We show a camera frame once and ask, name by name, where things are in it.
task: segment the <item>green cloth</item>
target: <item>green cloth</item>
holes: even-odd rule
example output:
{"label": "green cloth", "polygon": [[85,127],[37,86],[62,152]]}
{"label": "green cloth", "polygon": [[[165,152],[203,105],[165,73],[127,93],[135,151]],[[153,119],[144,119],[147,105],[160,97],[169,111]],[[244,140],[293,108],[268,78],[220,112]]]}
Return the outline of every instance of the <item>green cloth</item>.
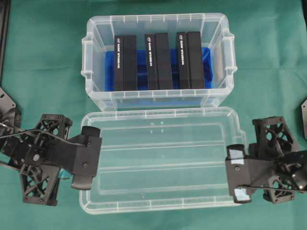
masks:
{"label": "green cloth", "polygon": [[[86,22],[97,15],[221,12],[236,36],[235,88],[222,103],[234,108],[249,142],[253,118],[283,115],[299,143],[303,138],[300,104],[307,97],[307,34],[301,0],[13,0],[3,89],[22,111],[22,128],[32,128],[42,113],[74,121],[99,111],[80,75],[81,39]],[[22,203],[16,172],[0,168],[1,229],[305,229],[307,195],[272,205],[262,199],[239,207],[217,207],[91,216],[79,205],[71,181],[60,183],[57,207]]]}

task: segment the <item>wire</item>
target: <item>wire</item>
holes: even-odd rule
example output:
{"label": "wire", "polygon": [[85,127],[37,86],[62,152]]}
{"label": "wire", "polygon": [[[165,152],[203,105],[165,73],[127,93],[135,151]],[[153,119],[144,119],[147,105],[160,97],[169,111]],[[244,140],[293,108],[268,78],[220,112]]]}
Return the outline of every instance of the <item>wire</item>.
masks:
{"label": "wire", "polygon": [[52,134],[52,133],[48,133],[48,132],[43,131],[43,130],[41,130],[41,129],[35,129],[35,128],[29,129],[29,130],[25,130],[25,131],[22,131],[22,132],[18,132],[18,133],[13,133],[13,134],[1,136],[0,139],[3,139],[3,138],[10,138],[10,137],[14,137],[14,136],[17,136],[17,135],[22,135],[22,134],[28,134],[28,133],[31,133],[31,132],[43,133],[43,134],[49,135],[49,136],[51,136],[51,137],[53,137],[53,138],[55,138],[55,139],[59,139],[59,140],[63,141],[64,143],[67,143],[67,144],[70,144],[70,145],[76,145],[76,146],[83,146],[83,147],[85,147],[84,144],[72,143],[72,142],[67,141],[67,140],[65,140],[65,139],[63,139],[63,138],[60,138],[60,137],[58,137],[58,136],[56,136],[56,135],[54,135],[54,134]]}
{"label": "wire", "polygon": [[304,190],[286,189],[286,188],[270,188],[270,187],[249,186],[249,185],[242,185],[241,187],[242,187],[242,188],[263,189],[263,190],[284,191],[284,192],[299,192],[299,193],[305,192]]}

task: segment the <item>screw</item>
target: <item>screw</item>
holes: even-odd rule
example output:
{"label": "screw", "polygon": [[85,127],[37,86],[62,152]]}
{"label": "screw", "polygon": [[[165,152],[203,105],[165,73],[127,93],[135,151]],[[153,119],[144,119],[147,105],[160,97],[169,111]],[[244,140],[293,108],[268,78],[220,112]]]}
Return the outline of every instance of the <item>screw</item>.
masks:
{"label": "screw", "polygon": [[38,160],[39,160],[39,155],[38,155],[38,154],[35,154],[34,157],[33,157],[33,160],[34,160],[34,161],[38,161]]}

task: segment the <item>blue foam insert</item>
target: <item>blue foam insert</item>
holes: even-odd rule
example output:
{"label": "blue foam insert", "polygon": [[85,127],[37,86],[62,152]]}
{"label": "blue foam insert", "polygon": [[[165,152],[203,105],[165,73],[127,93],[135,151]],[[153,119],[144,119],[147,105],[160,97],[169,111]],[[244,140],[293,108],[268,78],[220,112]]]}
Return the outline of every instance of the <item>blue foam insert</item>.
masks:
{"label": "blue foam insert", "polygon": [[[147,67],[146,67],[146,51],[138,50],[138,90],[148,90],[147,85]],[[213,64],[210,55],[210,49],[203,47],[202,52],[202,62],[205,77],[205,88],[211,89],[213,87]],[[172,65],[172,76],[173,76],[173,87],[174,89],[179,89],[179,72],[177,65],[177,50],[171,49],[171,65]],[[105,91],[114,90],[114,51],[106,52],[105,61]]]}

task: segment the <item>clear plastic lid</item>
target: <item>clear plastic lid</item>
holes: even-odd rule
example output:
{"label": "clear plastic lid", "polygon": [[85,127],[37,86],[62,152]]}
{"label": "clear plastic lid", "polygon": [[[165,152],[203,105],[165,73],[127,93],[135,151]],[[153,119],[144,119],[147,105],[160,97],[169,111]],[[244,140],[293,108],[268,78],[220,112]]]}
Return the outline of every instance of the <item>clear plastic lid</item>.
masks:
{"label": "clear plastic lid", "polygon": [[245,144],[227,107],[99,112],[82,126],[101,129],[92,190],[80,192],[90,214],[234,206],[226,146]]}

